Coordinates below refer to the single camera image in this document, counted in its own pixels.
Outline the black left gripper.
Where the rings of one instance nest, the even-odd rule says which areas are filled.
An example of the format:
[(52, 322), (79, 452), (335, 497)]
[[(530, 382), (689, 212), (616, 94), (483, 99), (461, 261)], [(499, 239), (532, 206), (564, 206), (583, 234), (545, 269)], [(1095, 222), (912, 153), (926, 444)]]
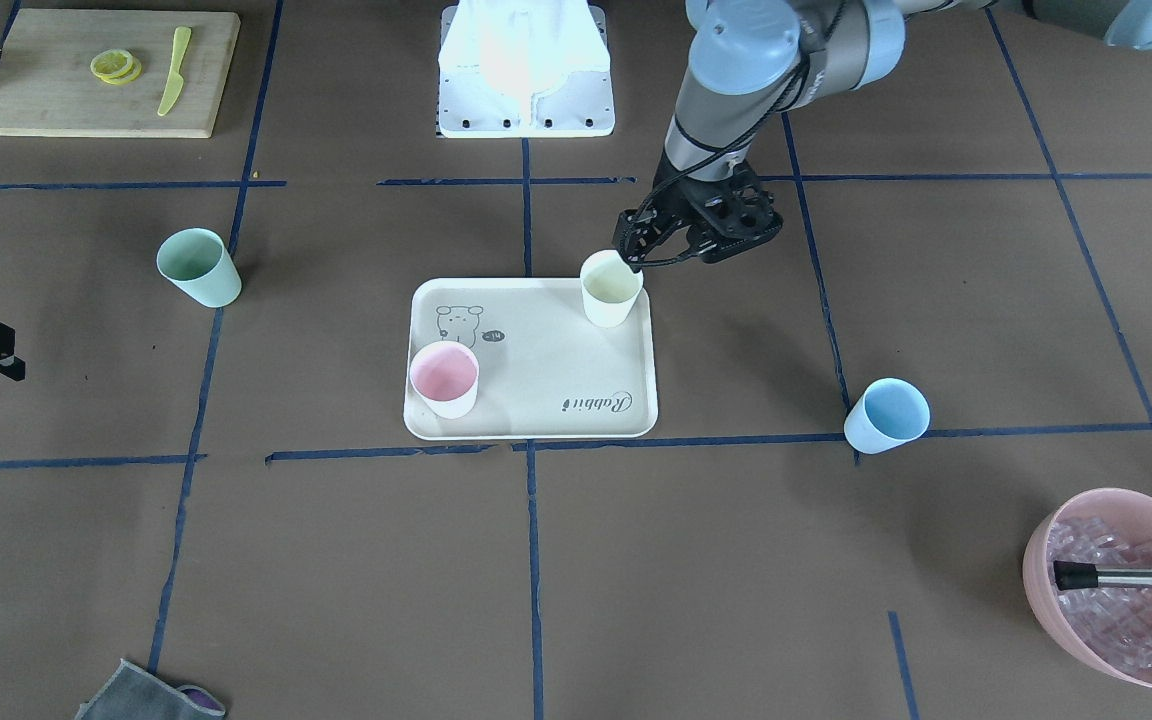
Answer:
[(617, 215), (613, 232), (613, 247), (631, 270), (669, 266), (676, 258), (657, 259), (647, 255), (662, 247), (673, 233), (698, 228), (702, 234), (717, 234), (717, 215), (707, 209), (708, 200), (723, 200), (726, 181), (702, 181), (684, 176), (668, 183), (676, 172), (657, 172), (653, 179), (655, 196), (649, 210), (627, 209)]

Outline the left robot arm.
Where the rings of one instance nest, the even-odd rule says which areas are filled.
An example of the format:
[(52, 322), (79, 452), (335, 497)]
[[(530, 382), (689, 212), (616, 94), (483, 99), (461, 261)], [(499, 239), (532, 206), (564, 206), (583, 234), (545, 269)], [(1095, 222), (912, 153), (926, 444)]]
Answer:
[(783, 111), (887, 76), (910, 18), (950, 1), (690, 1), (694, 37), (652, 188), (617, 217), (611, 247), (632, 272), (675, 234), (673, 263), (719, 263), (767, 243), (785, 220), (748, 152)]

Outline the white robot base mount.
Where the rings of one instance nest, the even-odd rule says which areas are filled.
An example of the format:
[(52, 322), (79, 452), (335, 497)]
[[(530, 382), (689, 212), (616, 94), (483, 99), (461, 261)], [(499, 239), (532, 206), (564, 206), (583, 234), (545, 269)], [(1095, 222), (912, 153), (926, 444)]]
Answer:
[(605, 13), (588, 1), (458, 1), (442, 12), (435, 131), (593, 138), (616, 109)]

